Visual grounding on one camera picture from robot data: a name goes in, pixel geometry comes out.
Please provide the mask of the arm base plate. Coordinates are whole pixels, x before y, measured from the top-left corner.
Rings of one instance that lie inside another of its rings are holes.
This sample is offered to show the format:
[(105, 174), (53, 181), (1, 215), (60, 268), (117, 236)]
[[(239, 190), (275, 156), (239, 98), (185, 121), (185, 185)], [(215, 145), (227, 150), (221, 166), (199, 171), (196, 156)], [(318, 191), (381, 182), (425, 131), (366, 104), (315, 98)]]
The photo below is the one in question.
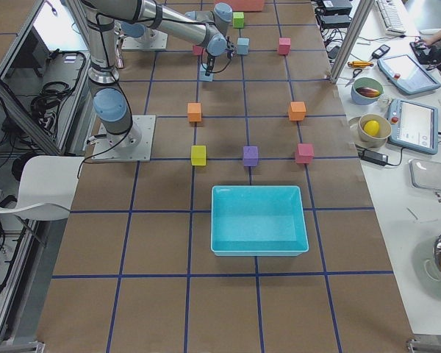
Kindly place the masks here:
[(164, 51), (166, 50), (168, 35), (164, 32), (147, 32), (138, 38), (123, 36), (122, 49), (125, 51)]
[(96, 140), (92, 161), (148, 162), (151, 159), (155, 124), (155, 115), (133, 115), (129, 134), (116, 136), (108, 134), (100, 123), (98, 133), (104, 137)]

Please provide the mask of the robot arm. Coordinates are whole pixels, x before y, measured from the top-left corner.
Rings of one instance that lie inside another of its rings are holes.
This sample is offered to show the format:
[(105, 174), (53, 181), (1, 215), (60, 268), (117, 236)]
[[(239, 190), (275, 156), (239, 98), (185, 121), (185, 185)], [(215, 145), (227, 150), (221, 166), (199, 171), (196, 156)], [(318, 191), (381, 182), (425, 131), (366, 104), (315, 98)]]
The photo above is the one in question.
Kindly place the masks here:
[(207, 72), (229, 50), (227, 30), (232, 8), (223, 2), (211, 11), (185, 15), (156, 1), (82, 1), (89, 34), (91, 64), (87, 73), (93, 106), (115, 149), (136, 146), (142, 137), (121, 86), (115, 58), (115, 22), (143, 25), (200, 46), (207, 52)]
[(235, 52), (235, 45), (228, 36), (232, 19), (232, 8), (223, 2), (212, 10), (181, 14), (155, 1), (147, 1), (143, 17), (133, 24), (120, 21), (118, 32), (125, 50), (162, 51), (167, 49), (168, 38), (175, 37), (199, 47), (209, 61), (223, 54), (231, 59)]

